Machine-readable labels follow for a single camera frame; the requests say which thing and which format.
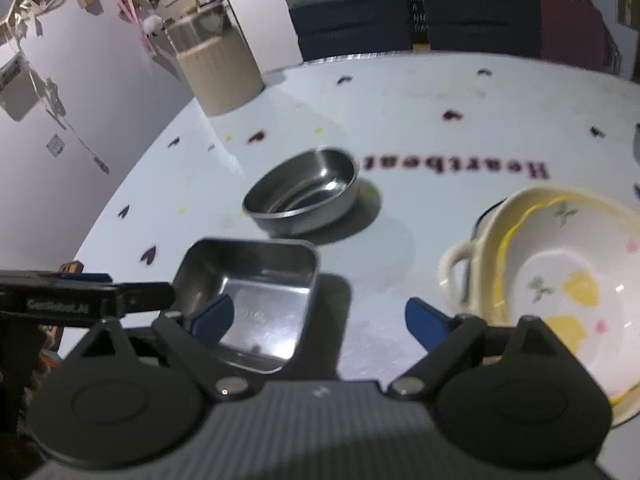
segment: screw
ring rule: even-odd
[[[249,389],[242,377],[224,377],[216,382],[216,390],[224,396],[240,395]]]
[[[402,396],[419,394],[424,389],[424,382],[417,377],[401,377],[391,384],[391,388]]]

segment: table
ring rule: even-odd
[[[387,384],[424,355],[404,326],[406,300],[444,306],[440,255],[489,206],[548,179],[640,211],[640,86],[505,56],[333,61],[267,74],[260,96],[224,116],[209,120],[188,104],[87,235],[77,254],[85,272],[171,281],[200,238],[266,238],[241,212],[248,189],[298,152],[344,147],[361,161],[362,192],[380,211],[345,239],[314,239],[321,272],[344,292],[331,313],[345,324],[337,370],[345,380]],[[147,265],[141,257],[150,248]],[[133,314],[124,325],[155,316]],[[83,333],[65,330],[61,352]],[[618,480],[637,480],[638,438],[640,418],[610,434],[601,462]]]

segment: bowl handle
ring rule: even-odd
[[[444,296],[445,303],[454,315],[467,312],[468,307],[462,301],[462,295],[460,294],[460,290],[456,285],[456,279],[453,275],[453,268],[462,260],[470,260],[475,247],[476,242],[474,240],[459,242],[442,255],[440,263],[438,264],[440,291]]]

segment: yellow and white bowl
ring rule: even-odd
[[[470,260],[468,303],[451,279]],[[492,324],[544,319],[614,404],[614,423],[640,410],[640,218],[588,192],[522,190],[481,237],[444,254],[438,279],[449,307]]]

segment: lemon pattern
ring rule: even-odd
[[[580,349],[582,340],[587,337],[582,323],[573,316],[550,316],[545,318],[545,323],[573,354]]]
[[[562,284],[567,296],[581,306],[597,306],[600,303],[598,284],[586,270],[576,270]]]

